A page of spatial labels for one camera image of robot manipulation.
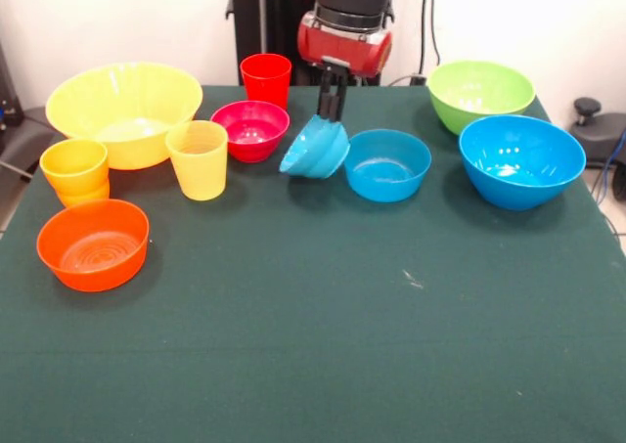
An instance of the red bowl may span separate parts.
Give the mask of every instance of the red bowl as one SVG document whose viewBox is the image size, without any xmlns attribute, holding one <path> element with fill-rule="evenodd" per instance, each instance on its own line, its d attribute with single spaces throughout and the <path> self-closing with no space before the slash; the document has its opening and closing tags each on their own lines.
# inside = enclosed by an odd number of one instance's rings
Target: red bowl
<svg viewBox="0 0 626 443">
<path fill-rule="evenodd" d="M 263 101 L 238 101 L 211 117 L 228 133 L 228 152 L 242 162 L 260 162 L 276 150 L 290 128 L 290 117 L 279 106 Z"/>
<path fill-rule="evenodd" d="M 79 291 L 119 287 L 142 268 L 150 223 L 123 200 L 91 200 L 50 218 L 39 232 L 39 258 L 66 286 Z"/>
</svg>

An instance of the large yellow bowl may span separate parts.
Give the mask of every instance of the large yellow bowl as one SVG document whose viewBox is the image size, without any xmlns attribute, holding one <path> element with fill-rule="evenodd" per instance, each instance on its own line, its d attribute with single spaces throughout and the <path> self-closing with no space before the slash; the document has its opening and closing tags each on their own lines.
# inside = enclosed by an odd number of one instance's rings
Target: large yellow bowl
<svg viewBox="0 0 626 443">
<path fill-rule="evenodd" d="M 46 103 L 46 116 L 67 137 L 104 143 L 111 168 L 141 169 L 169 158 L 165 134 L 191 120 L 201 102 L 200 84 L 181 69 L 115 64 L 61 84 Z"/>
</svg>

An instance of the green bowl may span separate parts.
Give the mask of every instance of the green bowl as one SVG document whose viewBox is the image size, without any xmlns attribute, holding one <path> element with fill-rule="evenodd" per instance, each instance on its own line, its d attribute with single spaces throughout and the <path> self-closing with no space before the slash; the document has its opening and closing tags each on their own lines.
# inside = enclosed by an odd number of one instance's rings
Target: green bowl
<svg viewBox="0 0 626 443">
<path fill-rule="evenodd" d="M 460 61 L 439 66 L 427 86 L 437 115 L 456 135 L 487 115 L 523 113 L 535 99 L 528 78 L 491 62 Z"/>
</svg>

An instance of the bowl rim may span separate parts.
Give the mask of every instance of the bowl rim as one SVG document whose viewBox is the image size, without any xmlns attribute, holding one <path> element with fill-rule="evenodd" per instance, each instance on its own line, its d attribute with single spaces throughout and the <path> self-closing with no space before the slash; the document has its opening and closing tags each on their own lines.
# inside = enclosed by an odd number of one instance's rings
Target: bowl rim
<svg viewBox="0 0 626 443">
<path fill-rule="evenodd" d="M 510 108 L 509 110 L 506 110 L 506 111 L 498 111 L 498 113 L 486 112 L 486 111 L 468 111 L 466 109 L 459 108 L 455 104 L 448 102 L 447 100 L 443 99 L 439 94 L 434 92 L 432 87 L 428 86 L 428 82 L 434 76 L 436 76 L 442 69 L 444 69 L 444 68 L 446 68 L 448 66 L 461 65 L 461 64 L 473 64 L 473 65 L 479 65 L 479 66 L 490 65 L 490 66 L 496 66 L 498 68 L 503 68 L 503 69 L 506 69 L 508 71 L 512 71 L 513 73 L 521 76 L 530 85 L 530 89 L 532 91 L 530 99 L 525 101 L 522 106 L 516 106 L 516 107 Z M 428 80 L 426 81 L 426 87 L 428 88 L 428 91 L 430 92 L 430 94 L 433 97 L 435 97 L 437 100 L 441 101 L 446 106 L 450 106 L 451 108 L 459 110 L 459 111 L 473 113 L 474 115 L 484 115 L 484 116 L 501 115 L 501 114 L 516 113 L 516 112 L 524 111 L 526 108 L 528 108 L 528 106 L 530 106 L 532 104 L 532 102 L 537 97 L 537 91 L 535 89 L 535 85 L 530 80 L 530 78 L 528 78 L 528 76 L 526 76 L 525 74 L 523 74 L 522 72 L 518 71 L 517 69 L 515 69 L 515 68 L 513 68 L 511 66 L 502 65 L 502 64 L 499 64 L 497 62 L 492 62 L 492 61 L 489 61 L 489 60 L 456 60 L 456 61 L 453 61 L 453 62 L 448 62 L 448 63 L 442 64 L 442 65 L 438 66 L 437 68 L 435 68 L 434 71 L 430 74 L 430 76 L 428 77 Z"/>
<path fill-rule="evenodd" d="M 484 171 L 483 169 L 479 168 L 474 162 L 471 161 L 471 159 L 468 157 L 468 155 L 466 154 L 464 148 L 463 148 L 463 139 L 464 136 L 467 135 L 466 131 L 469 129 L 472 129 L 474 126 L 476 126 L 477 124 L 479 125 L 480 122 L 483 122 L 484 120 L 487 119 L 521 119 L 521 120 L 526 120 L 529 122 L 534 122 L 534 123 L 540 123 L 542 126 L 544 126 L 545 128 L 550 128 L 549 131 L 551 132 L 562 132 L 565 135 L 565 138 L 568 139 L 570 142 L 572 142 L 574 144 L 574 147 L 578 150 L 578 152 L 583 156 L 583 163 L 581 164 L 581 168 L 576 171 L 576 174 L 572 177 L 567 178 L 564 181 L 560 181 L 554 184 L 544 184 L 541 186 L 534 186 L 534 185 L 530 185 L 530 184 L 523 184 L 520 182 L 513 182 L 513 181 L 507 181 L 501 177 L 497 177 L 494 176 L 493 174 L 489 174 L 488 172 Z M 500 181 L 503 182 L 507 185 L 511 185 L 511 186 L 516 186 L 516 187 L 523 187 L 523 188 L 529 188 L 529 189 L 553 189 L 555 187 L 561 187 L 561 186 L 565 186 L 573 181 L 575 181 L 576 179 L 578 179 L 578 177 L 580 177 L 580 175 L 583 173 L 583 171 L 585 170 L 585 166 L 587 165 L 587 155 L 585 155 L 585 150 L 583 149 L 582 145 L 580 145 L 580 143 L 578 142 L 578 140 L 576 140 L 569 132 L 563 130 L 560 127 L 557 127 L 556 125 L 554 125 L 552 122 L 549 122 L 547 120 L 538 118 L 538 117 L 531 117 L 529 115 L 489 115 L 487 117 L 482 117 L 479 118 L 477 120 L 475 120 L 474 122 L 470 123 L 466 128 L 463 129 L 463 131 L 461 132 L 461 135 L 459 136 L 459 151 L 461 153 L 461 157 L 463 158 L 463 160 L 465 162 L 467 162 L 468 164 L 470 164 L 472 167 L 475 167 L 478 171 L 480 171 L 481 174 L 484 174 L 485 176 L 489 177 L 490 179 L 496 180 L 496 181 Z"/>
<path fill-rule="evenodd" d="M 101 269 L 90 270 L 89 272 L 76 272 L 76 271 L 73 271 L 73 270 L 66 270 L 66 269 L 62 269 L 60 267 L 54 266 L 50 262 L 48 262 L 48 260 L 45 259 L 45 257 L 41 254 L 41 247 L 40 247 L 42 235 L 46 231 L 48 226 L 54 220 L 60 218 L 61 216 L 64 216 L 65 214 L 67 214 L 70 211 L 76 210 L 77 208 L 79 208 L 81 206 L 96 205 L 96 204 L 100 204 L 100 203 L 104 203 L 104 202 L 113 202 L 113 203 L 116 203 L 116 204 L 127 205 L 127 206 L 133 208 L 136 212 L 138 212 L 141 215 L 142 219 L 146 222 L 146 234 L 144 235 L 144 237 L 141 239 L 141 241 L 137 245 L 137 248 L 135 248 L 130 254 L 126 255 L 126 257 L 124 257 L 123 259 L 119 260 L 118 262 L 115 262 L 115 263 L 113 263 L 111 265 L 108 265 L 107 267 L 103 267 Z M 88 200 L 88 201 L 84 201 L 83 203 L 78 203 L 76 205 L 66 207 L 63 210 L 61 210 L 60 212 L 58 212 L 55 215 L 53 215 L 52 217 L 50 217 L 50 219 L 41 227 L 41 230 L 39 230 L 39 234 L 37 235 L 37 243 L 36 243 L 37 255 L 39 256 L 39 259 L 46 265 L 46 267 L 48 267 L 53 272 L 60 272 L 62 274 L 69 274 L 69 275 L 73 275 L 73 276 L 74 275 L 77 275 L 77 276 L 88 276 L 88 275 L 94 275 L 94 274 L 101 274 L 103 272 L 108 272 L 109 270 L 112 270 L 115 267 L 118 267 L 119 265 L 121 265 L 124 262 L 126 262 L 128 259 L 130 259 L 130 258 L 134 257 L 135 255 L 137 255 L 137 253 L 139 253 L 139 251 L 142 250 L 144 245 L 146 245 L 146 243 L 148 242 L 149 236 L 150 236 L 150 220 L 148 218 L 148 215 L 146 214 L 146 212 L 144 210 L 142 210 L 136 204 L 131 203 L 130 201 L 122 200 L 122 199 Z"/>
<path fill-rule="evenodd" d="M 228 128 L 225 127 L 220 122 L 217 122 L 217 121 L 213 120 L 213 118 L 216 115 L 218 115 L 219 113 L 221 113 L 223 111 L 226 111 L 229 107 L 241 106 L 241 105 L 244 105 L 244 104 L 247 104 L 247 103 L 260 104 L 262 106 L 268 106 L 270 108 L 274 108 L 274 109 L 279 110 L 281 112 L 281 114 L 287 118 L 287 123 L 285 125 L 285 128 L 283 130 L 281 130 L 280 133 L 274 135 L 272 138 L 268 138 L 267 140 L 263 140 L 262 142 L 238 143 L 238 142 L 235 142 L 235 141 L 231 140 L 231 135 L 230 135 L 230 133 L 228 133 Z M 268 103 L 267 101 L 258 101 L 258 100 L 241 100 L 241 101 L 235 101 L 233 103 L 226 104 L 226 105 L 222 106 L 221 108 L 219 108 L 217 111 L 215 111 L 213 113 L 213 115 L 210 117 L 209 121 L 210 122 L 214 122 L 214 123 L 224 127 L 224 129 L 226 130 L 226 134 L 228 135 L 228 144 L 229 145 L 237 145 L 237 146 L 241 146 L 241 147 L 249 147 L 250 145 L 263 145 L 263 144 L 266 144 L 266 143 L 273 142 L 276 139 L 279 139 L 279 138 L 282 138 L 283 136 L 285 136 L 285 134 L 289 131 L 290 126 L 291 126 L 291 118 L 290 118 L 290 115 L 289 115 L 289 113 L 287 111 L 285 111 L 283 108 L 281 108 L 280 106 L 277 106 L 274 103 Z"/>
<path fill-rule="evenodd" d="M 355 139 L 359 140 L 362 135 L 367 136 L 367 135 L 372 135 L 373 133 L 392 133 L 392 134 L 396 134 L 396 135 L 402 136 L 402 138 L 409 137 L 409 138 L 415 140 L 422 147 L 424 147 L 424 149 L 426 150 L 426 154 L 428 155 L 428 160 L 427 160 L 425 169 L 423 171 L 421 171 L 420 173 L 415 174 L 415 175 L 413 175 L 413 176 L 411 176 L 411 177 L 409 177 L 407 179 L 402 179 L 401 181 L 385 181 L 382 184 L 406 184 L 407 182 L 411 182 L 414 179 L 418 179 L 420 177 L 423 177 L 423 176 L 425 176 L 428 173 L 428 171 L 430 170 L 430 167 L 432 166 L 432 153 L 430 152 L 430 148 L 424 142 L 424 140 L 422 140 L 421 138 L 419 138 L 419 137 L 417 137 L 417 136 L 415 136 L 415 135 L 413 135 L 413 134 L 411 134 L 409 132 L 404 132 L 402 130 L 393 130 L 393 129 L 390 129 L 390 128 L 374 128 L 374 129 L 371 129 L 371 130 L 365 130 L 363 132 L 357 133 L 352 138 L 350 138 L 350 141 L 349 141 L 350 150 L 352 151 L 352 149 L 354 148 L 354 140 Z M 350 157 L 350 154 L 348 154 L 346 156 L 345 160 L 347 160 L 349 157 Z M 348 171 L 347 167 L 345 168 L 345 172 L 346 173 L 348 173 L 348 172 L 354 173 L 353 170 Z"/>
<path fill-rule="evenodd" d="M 140 137 L 140 138 L 134 138 L 132 140 L 107 140 L 107 139 L 90 139 L 88 137 L 85 137 L 85 135 L 81 135 L 81 134 L 75 134 L 73 132 L 66 132 L 60 129 L 59 125 L 57 125 L 57 123 L 55 122 L 55 120 L 51 117 L 50 115 L 50 106 L 51 103 L 53 101 L 53 99 L 69 84 L 71 83 L 73 80 L 78 79 L 82 76 L 91 74 L 91 73 L 96 73 L 98 71 L 102 71 L 105 69 L 109 69 L 109 68 L 115 68 L 115 67 L 120 67 L 120 66 L 149 66 L 149 67 L 156 67 L 156 68 L 166 68 L 169 69 L 171 71 L 175 71 L 176 73 L 183 75 L 187 78 L 191 78 L 192 81 L 194 81 L 195 83 L 195 87 L 197 91 L 200 91 L 199 93 L 195 93 L 196 94 L 196 101 L 198 101 L 197 103 L 194 102 L 194 104 L 192 105 L 192 109 L 194 109 L 193 111 L 189 112 L 189 115 L 185 115 L 184 118 L 179 119 L 177 122 L 172 123 L 171 125 L 159 130 L 157 133 L 153 134 L 153 135 L 147 135 L 145 137 Z M 174 126 L 174 125 L 178 125 L 179 123 L 183 123 L 186 121 L 189 121 L 191 119 L 194 118 L 194 115 L 196 115 L 196 112 L 198 112 L 198 109 L 200 108 L 202 101 L 204 99 L 203 96 L 203 91 L 202 91 L 202 85 L 200 84 L 200 82 L 188 71 L 185 71 L 184 69 L 178 67 L 178 66 L 172 66 L 172 65 L 167 65 L 167 64 L 161 64 L 159 62 L 142 62 L 142 61 L 131 61 L 131 62 L 113 62 L 110 64 L 104 64 L 104 65 L 100 65 L 100 66 L 94 66 L 92 68 L 86 69 L 84 71 L 81 71 L 77 74 L 74 74 L 73 76 L 70 76 L 69 78 L 65 79 L 64 81 L 62 81 L 55 89 L 54 91 L 50 94 L 50 96 L 48 97 L 48 99 L 46 100 L 46 105 L 44 107 L 44 111 L 46 114 L 46 118 L 48 119 L 48 121 L 50 122 L 50 124 L 57 130 L 59 131 L 61 134 L 65 135 L 68 138 L 82 138 L 82 139 L 87 139 L 87 140 L 95 140 L 97 142 L 101 142 L 104 144 L 124 144 L 124 143 L 128 143 L 128 142 L 141 142 L 142 140 L 148 140 L 150 138 L 154 138 L 156 136 L 160 136 L 164 133 L 167 133 L 170 129 L 170 127 Z"/>
</svg>

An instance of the large blue bowl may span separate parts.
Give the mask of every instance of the large blue bowl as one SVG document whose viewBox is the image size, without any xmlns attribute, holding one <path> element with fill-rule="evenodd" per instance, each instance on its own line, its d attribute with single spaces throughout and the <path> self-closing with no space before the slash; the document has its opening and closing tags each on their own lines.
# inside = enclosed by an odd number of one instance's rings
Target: large blue bowl
<svg viewBox="0 0 626 443">
<path fill-rule="evenodd" d="M 459 148 L 478 192 L 494 205 L 517 211 L 556 197 L 587 162 L 569 133 L 521 115 L 476 120 L 464 129 Z"/>
<path fill-rule="evenodd" d="M 279 170 L 290 176 L 326 179 L 339 169 L 349 148 L 340 122 L 314 115 L 293 140 Z"/>
<path fill-rule="evenodd" d="M 368 130 L 350 140 L 345 174 L 354 192 L 372 201 L 407 199 L 422 183 L 432 158 L 419 138 L 397 130 Z"/>
</svg>

